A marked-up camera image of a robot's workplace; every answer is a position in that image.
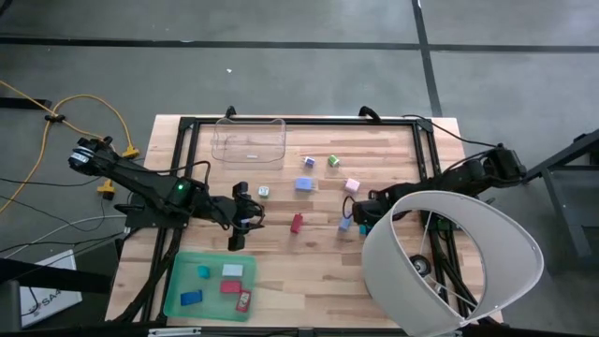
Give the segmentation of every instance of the wooden table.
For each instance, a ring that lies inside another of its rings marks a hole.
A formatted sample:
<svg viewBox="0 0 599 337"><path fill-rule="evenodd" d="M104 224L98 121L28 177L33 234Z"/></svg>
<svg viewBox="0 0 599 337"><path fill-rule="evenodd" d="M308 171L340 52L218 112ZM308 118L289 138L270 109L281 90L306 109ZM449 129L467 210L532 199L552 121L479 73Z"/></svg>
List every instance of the wooden table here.
<svg viewBox="0 0 599 337"><path fill-rule="evenodd" d="M169 168L180 117L156 116L145 159L146 168ZM455 134L460 133L454 118L435 118L433 121ZM360 252L365 237L359 235L356 224L352 224L347 232L340 232L337 227L346 195L343 190L344 179L360 181L357 200L366 199L371 189L419 181L411 128L288 125L284 168L255 171L223 169L222 164L212 158L212 131L212 125L201 127L196 155L196 160L212 162L209 179L211 195L230 197L231 187L235 183L247 181L250 194L259 200L257 188L260 185L270 188L268 200L260 200L266 208L263 222L266 227L247 235L245 249L235 253L256 257L253 313L247 322L170 318L168 323L195 326L397 328L366 291L360 267ZM421 137L426 144L424 134ZM459 140L439 129L435 130L435 140L442 169L464 157ZM184 147L183 156L186 154L187 148ZM341 160L338 168L327 165L330 154L336 154ZM301 158L306 155L316 159L314 168L303 167ZM430 163L426 146L425 156L427 163ZM203 174L204 168L198 166L194 169L193 178L202 180ZM294 180L299 176L314 178L313 193L294 191ZM297 235L289 232L296 212L301 212L304 219L304 226ZM189 225L183 233L181 251L231 254L226 250L230 231L204 220L193 220ZM423 230L416 215L406 216L397 222L396 228L408 255L417 254ZM125 243L107 319L120 314L146 281L156 232L153 228L142 229ZM426 255L430 249L428 240L425 243ZM461 232L456 233L456 246L464 283L479 298L483 272L477 250ZM152 317L158 314L163 286L164 277L156 287ZM398 285L398 291L401 291L401 285ZM501 315L494 317L501 320Z"/></svg>

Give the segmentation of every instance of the gray floor tile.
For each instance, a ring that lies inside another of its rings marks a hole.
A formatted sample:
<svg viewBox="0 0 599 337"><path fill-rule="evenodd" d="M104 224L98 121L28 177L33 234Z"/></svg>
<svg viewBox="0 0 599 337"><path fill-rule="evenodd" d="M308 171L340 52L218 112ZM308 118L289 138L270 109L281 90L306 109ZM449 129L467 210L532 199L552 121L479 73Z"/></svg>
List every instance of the gray floor tile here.
<svg viewBox="0 0 599 337"><path fill-rule="evenodd" d="M143 153L154 116L159 113L224 114L227 106L234 105L240 114L356 115L362 105L369 105L382 115L430 115L421 69L417 51L0 47L3 80L29 95L54 102L80 93L106 98L128 121L134 143ZM13 96L5 89L0 89L0 95ZM65 106L63 113L75 125L113 136L117 147L124 149L118 120L100 104L75 101ZM34 165L43 115L0 110L0 141L11 144L3 152L11 160L0 164L3 177L22 179ZM62 125L54 126L35 180L87 181L66 163L78 138ZM95 187L95 183L67 189L28 186L19 200L76 220L100 215ZM2 183L0 194L11 195L15 188ZM115 213L110 205L107 203L107 212ZM13 205L0 216L2 245L27 242L61 225ZM113 230L107 226L98 235ZM94 237L68 230L56 239L68 241L81 236ZM23 258L37 260L48 254L47 249L39 249L39 254L32 249L34 253Z"/></svg>
<svg viewBox="0 0 599 337"><path fill-rule="evenodd" d="M444 116L458 117L465 138L503 142L529 168L599 125L591 55L434 53ZM482 151L466 144L466 152ZM550 270L572 263L571 242L542 181L490 189L481 198L518 221L539 243ZM596 334L597 272L544 273L531 292L504 309L510 325Z"/></svg>
<svg viewBox="0 0 599 337"><path fill-rule="evenodd" d="M599 44L594 0L422 0L430 43Z"/></svg>
<svg viewBox="0 0 599 337"><path fill-rule="evenodd" d="M65 37L417 42L410 0L15 1L0 32Z"/></svg>
<svg viewBox="0 0 599 337"><path fill-rule="evenodd" d="M465 137L517 150L528 167L599 125L594 55L433 53L432 61L444 116L459 117Z"/></svg>

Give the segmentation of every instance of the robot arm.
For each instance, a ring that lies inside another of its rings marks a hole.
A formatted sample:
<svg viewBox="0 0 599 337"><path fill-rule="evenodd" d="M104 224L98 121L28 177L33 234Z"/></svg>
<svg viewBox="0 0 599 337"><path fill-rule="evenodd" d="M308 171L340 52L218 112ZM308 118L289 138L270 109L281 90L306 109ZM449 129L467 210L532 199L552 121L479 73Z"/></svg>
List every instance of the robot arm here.
<svg viewBox="0 0 599 337"><path fill-rule="evenodd" d="M233 186L233 198L211 197L207 182L160 175L120 157L110 148L110 142L110 138L80 139L68 164L79 173L112 179L135 193L132 204L115 206L128 215L129 227L183 228L190 217L206 219L223 229L233 227L228 243L230 251L243 249L244 235L263 227L260 223L264 208L247 194L246 182ZM255 216L260 220L250 223Z"/></svg>
<svg viewBox="0 0 599 337"><path fill-rule="evenodd" d="M452 167L422 183L397 183L381 191L370 191L368 200L352 206L354 221L372 227L400 198L410 193L442 190L475 197L490 187L517 185L526 174L526 168L520 164L516 153L502 144L476 158L465 160L457 168ZM401 216L396 214L394 220Z"/></svg>

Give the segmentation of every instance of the teal tray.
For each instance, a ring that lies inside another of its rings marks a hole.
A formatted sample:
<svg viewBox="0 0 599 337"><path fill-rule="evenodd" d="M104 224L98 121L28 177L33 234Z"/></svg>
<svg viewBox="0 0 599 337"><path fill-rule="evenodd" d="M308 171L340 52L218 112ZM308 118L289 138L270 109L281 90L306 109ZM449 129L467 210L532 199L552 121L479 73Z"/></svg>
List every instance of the teal tray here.
<svg viewBox="0 0 599 337"><path fill-rule="evenodd" d="M243 265L242 277L223 277L224 264ZM199 277L197 267L210 268L210 279ZM239 280L241 288L252 291L250 307L247 313L235 308L239 294L220 292L221 281ZM175 257L175 264L168 285L164 313L169 317L194 317L246 321L250 317L254 298L254 282L256 280L256 259L253 256L217 255L192 252L180 252ZM202 302L181 306L181 294L202 290Z"/></svg>

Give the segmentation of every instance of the white lampshade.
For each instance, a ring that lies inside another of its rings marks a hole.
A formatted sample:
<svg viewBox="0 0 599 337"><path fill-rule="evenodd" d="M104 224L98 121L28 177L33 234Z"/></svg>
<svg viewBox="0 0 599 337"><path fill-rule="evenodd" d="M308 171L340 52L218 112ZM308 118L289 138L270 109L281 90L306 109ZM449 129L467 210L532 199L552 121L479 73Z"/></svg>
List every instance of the white lampshade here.
<svg viewBox="0 0 599 337"><path fill-rule="evenodd" d="M393 214L430 211L451 220L472 239L485 284L476 309L464 319L418 275L393 227ZM401 198L369 233L362 269L373 299L409 335L435 336L501 310L528 292L543 271L538 244L516 221L464 195L425 191Z"/></svg>

